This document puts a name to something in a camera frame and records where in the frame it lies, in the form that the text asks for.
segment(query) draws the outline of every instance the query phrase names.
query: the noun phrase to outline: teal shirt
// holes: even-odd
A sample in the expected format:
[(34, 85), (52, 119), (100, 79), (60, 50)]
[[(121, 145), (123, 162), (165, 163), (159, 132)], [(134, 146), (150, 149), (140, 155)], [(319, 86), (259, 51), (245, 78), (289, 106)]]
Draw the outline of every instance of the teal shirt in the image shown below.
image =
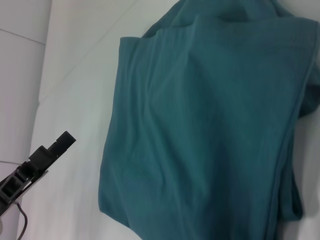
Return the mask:
[(275, 239), (302, 216), (293, 134), (318, 46), (317, 22), (267, 0), (180, 1), (122, 38), (100, 210), (143, 240)]

